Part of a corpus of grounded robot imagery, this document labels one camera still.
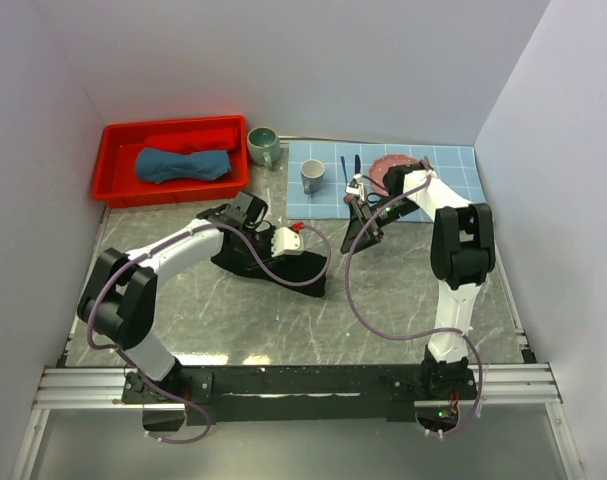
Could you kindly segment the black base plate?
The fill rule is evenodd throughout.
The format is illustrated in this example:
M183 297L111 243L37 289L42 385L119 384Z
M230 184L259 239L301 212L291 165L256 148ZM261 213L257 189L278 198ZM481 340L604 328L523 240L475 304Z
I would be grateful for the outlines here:
M477 400L483 384L466 361L430 365L185 366L158 384L132 371L122 401L144 406L144 426L154 432L180 424L384 419L414 422L417 406L429 428L449 431L462 400Z

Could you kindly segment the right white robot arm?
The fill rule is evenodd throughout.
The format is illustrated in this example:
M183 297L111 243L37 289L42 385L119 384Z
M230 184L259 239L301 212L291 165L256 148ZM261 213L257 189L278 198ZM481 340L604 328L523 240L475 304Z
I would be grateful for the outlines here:
M496 263L492 209L457 194L425 160L389 168L386 195L373 206L362 175L353 177L348 190L350 217L341 246L348 256L380 243L384 226L416 210L432 220L430 265L439 293L426 356L438 363L462 361L471 350L463 336L476 297Z

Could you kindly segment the blue rolled t shirt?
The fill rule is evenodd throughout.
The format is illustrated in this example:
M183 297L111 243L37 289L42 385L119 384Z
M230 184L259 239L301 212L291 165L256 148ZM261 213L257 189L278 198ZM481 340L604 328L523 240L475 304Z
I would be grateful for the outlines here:
M224 150L180 154L145 148L134 163L139 181L157 185L181 179L212 182L231 171L229 154Z

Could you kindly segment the blue grid placemat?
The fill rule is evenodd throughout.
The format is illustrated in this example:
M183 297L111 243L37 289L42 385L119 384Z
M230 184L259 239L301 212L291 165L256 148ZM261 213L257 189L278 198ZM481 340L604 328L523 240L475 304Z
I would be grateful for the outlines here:
M297 220L348 219L349 207L343 203L345 181L340 163L344 156L349 177L354 173L354 156L359 154L362 172L368 176L373 162L386 154L406 154L417 160L427 156L440 180L460 196L474 203L486 200L476 165L475 151L469 146L372 144L350 142L292 141L288 153L286 215ZM317 159L325 165L319 192L306 195L300 175L303 162Z

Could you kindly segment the grey white mug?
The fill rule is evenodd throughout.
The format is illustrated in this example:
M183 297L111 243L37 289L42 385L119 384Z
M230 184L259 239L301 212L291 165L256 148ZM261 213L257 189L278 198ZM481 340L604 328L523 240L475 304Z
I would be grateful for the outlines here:
M303 192L312 195L318 192L323 185L325 165L317 159L309 159L302 163L300 168Z

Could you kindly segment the green ceramic mug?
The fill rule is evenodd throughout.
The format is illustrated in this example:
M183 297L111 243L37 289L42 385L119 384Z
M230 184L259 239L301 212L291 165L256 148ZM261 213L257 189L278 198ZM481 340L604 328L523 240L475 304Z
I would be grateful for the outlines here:
M280 157L281 144L276 132L268 127L256 127L246 137L250 159L256 165L272 170Z

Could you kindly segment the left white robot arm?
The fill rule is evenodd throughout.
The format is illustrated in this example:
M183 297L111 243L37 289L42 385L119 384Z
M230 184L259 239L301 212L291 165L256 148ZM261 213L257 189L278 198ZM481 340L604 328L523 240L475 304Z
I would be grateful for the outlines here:
M152 331L157 290L201 261L246 278L264 273L243 243L248 240L261 260L270 263L276 228L258 227L267 203L241 192L232 202L207 209L177 232L128 253L105 250L95 263L77 315L89 333L108 338L113 347L147 375L146 390L161 402L180 393L177 360Z

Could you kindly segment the pink dotted plate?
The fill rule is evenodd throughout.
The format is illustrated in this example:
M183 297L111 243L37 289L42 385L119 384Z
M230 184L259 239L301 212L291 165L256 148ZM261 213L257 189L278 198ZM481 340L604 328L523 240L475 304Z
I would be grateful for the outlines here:
M373 191L379 195L386 196L387 190L384 188L383 179L387 171L392 167L417 163L417 159L406 154L386 154L375 160L368 172Z

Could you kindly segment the black t shirt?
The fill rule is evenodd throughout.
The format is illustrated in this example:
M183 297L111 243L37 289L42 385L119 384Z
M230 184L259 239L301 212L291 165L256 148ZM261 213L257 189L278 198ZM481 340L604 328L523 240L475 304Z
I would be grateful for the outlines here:
M321 254L303 251L300 255L271 256L267 243L253 243L259 258L267 268L279 278L290 283L301 283L311 280L326 264L327 258ZM211 258L211 262L223 270L243 278L264 280L277 284L277 281L267 275L258 265L247 246L237 237L224 242L221 252ZM325 295L326 275L323 274L315 282L298 287L284 286L289 290L312 298L322 298Z

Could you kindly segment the aluminium rail frame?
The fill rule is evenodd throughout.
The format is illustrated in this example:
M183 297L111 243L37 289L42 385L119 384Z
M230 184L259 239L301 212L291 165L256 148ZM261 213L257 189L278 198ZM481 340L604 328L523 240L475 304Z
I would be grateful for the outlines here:
M170 281L155 331L196 366L408 364L405 334L430 328L437 284L431 228L396 223L351 263L335 254L328 290L311 299L203 262ZM381 419L222 423L202 441L147 438L124 405L126 369L75 325L64 362L41 378L14 474L32 479L582 479L557 376L524 364L529 338L505 274L476 303L472 339L485 366L480 415L452 437Z

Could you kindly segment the red plastic bin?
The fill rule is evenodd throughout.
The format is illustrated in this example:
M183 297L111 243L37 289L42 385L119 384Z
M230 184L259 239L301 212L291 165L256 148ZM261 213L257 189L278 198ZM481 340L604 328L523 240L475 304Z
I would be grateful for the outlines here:
M217 140L223 133L235 135L229 151L231 171L216 181L176 179L154 185L140 181L135 175L136 158L148 146L149 137L189 134ZM109 125L103 131L98 150L92 195L110 208L231 198L249 184L246 134L246 120L241 115Z

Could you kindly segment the blue handled spoon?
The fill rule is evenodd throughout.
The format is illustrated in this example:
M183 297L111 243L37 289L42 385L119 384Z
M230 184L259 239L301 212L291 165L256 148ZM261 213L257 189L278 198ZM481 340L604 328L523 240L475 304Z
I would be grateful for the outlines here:
M345 194L343 197L343 203L346 205L349 205L352 198L353 198L353 194L349 191L350 188L350 183L352 181L352 178L348 176L347 174L347 165L346 165L346 159L344 156L340 157L340 163L341 163L341 167L342 167L342 172L343 172L343 176L344 176L344 181L345 181Z

